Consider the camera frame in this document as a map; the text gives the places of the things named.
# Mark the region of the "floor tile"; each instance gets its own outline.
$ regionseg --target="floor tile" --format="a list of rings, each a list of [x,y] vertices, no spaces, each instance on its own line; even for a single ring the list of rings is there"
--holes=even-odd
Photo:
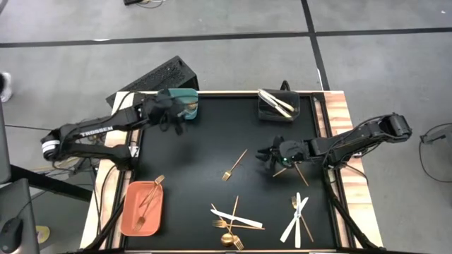
[[[381,114],[406,117],[413,135],[383,144],[364,158],[383,244],[390,250],[447,253],[452,248],[451,186],[420,166],[419,136],[452,122],[452,34],[319,39],[328,80],[344,90],[354,124]],[[423,147],[427,169],[452,180],[451,149]]]
[[[316,31],[440,28],[452,24],[447,0],[309,0]]]
[[[0,16],[0,42],[305,30],[299,0],[168,0],[156,9],[121,0],[20,0]]]
[[[47,133],[6,127],[10,163],[28,170],[49,167],[51,164],[42,157],[40,142]]]
[[[106,116],[105,98],[179,55],[202,90],[320,90],[307,38],[118,44],[0,49],[0,66],[13,76],[4,104],[7,124],[58,128]]]

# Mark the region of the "white knife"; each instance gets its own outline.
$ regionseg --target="white knife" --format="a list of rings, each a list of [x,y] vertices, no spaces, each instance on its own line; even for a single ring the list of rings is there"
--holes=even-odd
[[[274,101],[276,101],[277,103],[281,104],[284,108],[289,109],[291,112],[293,112],[295,110],[294,107],[292,107],[289,104],[283,102],[282,100],[278,99],[277,97],[275,97],[271,93],[265,91],[264,89],[258,89],[258,91],[262,92],[263,94],[265,94],[268,97],[272,98]]]
[[[250,219],[244,219],[244,218],[232,216],[232,215],[229,215],[229,214],[225,214],[224,212],[218,212],[217,210],[214,210],[214,209],[210,209],[210,211],[213,214],[216,214],[216,215],[218,215],[220,217],[224,217],[226,219],[233,219],[233,220],[236,220],[236,221],[239,221],[239,222],[243,222],[243,223],[245,223],[245,224],[247,224],[249,226],[254,226],[254,227],[262,229],[262,223],[260,223],[260,222],[255,222],[255,221],[252,221]]]
[[[299,196],[299,193],[297,193],[297,207],[298,205],[301,205],[302,198]],[[300,233],[299,228],[299,218],[302,216],[302,211],[297,210],[297,221],[295,224],[295,248],[301,248],[302,247],[302,235]]]
[[[278,110],[285,118],[291,119],[292,116],[290,116],[289,113],[287,113],[284,109],[282,109],[278,103],[276,103],[272,98],[270,98],[267,94],[263,92],[259,92],[258,96],[263,99],[264,102],[267,102],[270,106]]]
[[[289,226],[287,226],[287,228],[284,230],[284,233],[282,233],[282,236],[280,238],[280,241],[282,241],[283,243],[285,243],[285,241],[287,240],[287,237],[289,236],[290,231],[292,230],[292,227],[294,227],[295,221],[298,219],[298,214],[300,214],[300,216],[301,216],[302,209],[307,201],[308,201],[308,197],[305,197],[303,199],[302,203],[300,205],[297,205],[297,211],[295,211],[295,213],[294,213],[294,218],[289,223]]]

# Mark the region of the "metal fork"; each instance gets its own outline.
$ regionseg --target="metal fork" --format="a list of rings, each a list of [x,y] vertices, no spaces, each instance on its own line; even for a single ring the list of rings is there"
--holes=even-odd
[[[157,178],[154,180],[155,188],[157,188],[157,186],[158,186],[164,179],[165,179],[165,176],[164,176],[164,175],[161,175],[161,176],[157,177]],[[149,198],[149,196],[150,196],[150,194],[153,192],[153,190],[154,190],[154,188],[151,188],[151,189],[150,189],[149,193],[144,197],[143,201],[141,201],[141,204],[138,206],[138,208],[140,208],[140,207],[142,207],[142,206],[145,205],[146,200]]]
[[[227,181],[229,179],[229,177],[231,177],[232,175],[232,170],[234,170],[234,168],[238,165],[238,163],[240,162],[240,160],[242,159],[242,157],[246,154],[246,151],[248,151],[248,149],[245,149],[245,152],[242,153],[242,155],[239,157],[239,159],[235,162],[234,166],[232,166],[232,168],[228,171],[225,172],[225,174],[223,175],[223,177],[221,178],[221,180],[223,181]]]
[[[233,227],[238,227],[238,228],[242,228],[242,229],[265,230],[264,228],[256,228],[254,226],[241,226],[241,225],[228,224],[227,222],[221,221],[221,220],[212,221],[212,226],[222,228],[222,229],[233,226]]]
[[[243,250],[245,247],[243,246],[242,241],[240,241],[240,238],[238,236],[233,236],[232,239],[234,239],[234,245],[239,250]]]
[[[165,179],[165,177],[163,175],[161,175],[161,176],[157,177],[157,179],[155,180],[155,187],[150,191],[151,197],[149,199],[149,202],[146,205],[146,208],[144,209],[143,215],[141,215],[138,218],[138,221],[136,222],[135,227],[133,228],[134,231],[139,231],[141,229],[141,227],[143,227],[144,223],[146,222],[146,218],[145,218],[146,212],[148,211],[148,208],[149,208],[151,202],[153,201],[154,195],[157,192],[157,188],[160,185],[160,183],[162,183],[163,179]]]
[[[225,222],[225,220],[222,217],[218,216],[218,218],[220,218],[222,221]],[[231,234],[232,239],[234,240],[233,243],[234,243],[235,247],[237,247],[238,250],[243,250],[245,247],[243,246],[242,241],[240,241],[240,238],[238,236],[235,236],[232,233],[231,228],[226,227],[226,229],[229,231],[229,234]]]
[[[297,209],[297,197],[295,197],[295,196],[292,197],[292,206],[295,209]],[[302,222],[303,222],[304,228],[306,229],[306,232],[308,232],[308,236],[311,239],[311,242],[313,243],[314,239],[312,238],[312,235],[311,235],[311,232],[309,231],[308,225],[304,221],[303,214],[302,214],[301,218],[302,218]]]

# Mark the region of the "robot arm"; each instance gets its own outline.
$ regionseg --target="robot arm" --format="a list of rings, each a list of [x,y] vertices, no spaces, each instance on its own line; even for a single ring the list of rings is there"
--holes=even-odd
[[[131,152],[127,145],[106,147],[76,141],[108,131],[133,131],[145,126],[174,125],[178,135],[183,132],[185,105],[170,96],[167,90],[146,95],[141,102],[120,109],[111,116],[65,124],[41,139],[42,154],[47,161],[58,162],[69,157],[110,159],[119,170],[130,170]]]
[[[284,140],[277,136],[271,147],[258,151],[256,157],[269,162],[267,170],[274,174],[275,164],[290,167],[296,162],[321,160],[322,166],[336,167],[348,161],[353,154],[366,153],[382,142],[399,143],[412,134],[405,117],[398,114],[378,116],[369,119],[351,131],[331,138],[311,140]]]

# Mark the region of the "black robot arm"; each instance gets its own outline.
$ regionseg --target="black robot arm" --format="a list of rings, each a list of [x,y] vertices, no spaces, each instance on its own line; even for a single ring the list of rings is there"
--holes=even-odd
[[[108,131],[133,131],[157,124],[174,125],[177,134],[180,135],[183,132],[182,122],[185,112],[185,105],[177,98],[171,97],[167,90],[163,90],[156,95],[147,95],[139,103],[120,109],[111,116],[65,124],[50,131],[41,139],[42,153],[44,158],[51,162],[69,157],[110,159],[119,170],[130,170],[131,152],[127,145],[106,147],[77,141]]]
[[[273,140],[273,145],[259,150],[256,157],[268,163],[266,170],[270,175],[275,173],[276,164],[282,167],[293,167],[295,163],[304,161],[319,163],[324,170],[323,181],[328,198],[361,246],[363,248],[378,249],[377,253],[385,253],[384,249],[375,246],[362,233],[347,213],[347,210],[342,206],[331,187],[327,170],[339,170],[354,154],[361,152],[361,156],[363,156],[382,142],[404,142],[411,135],[412,131],[405,117],[398,114],[390,114],[368,119],[351,131],[331,138],[285,141],[283,137],[277,136]]]

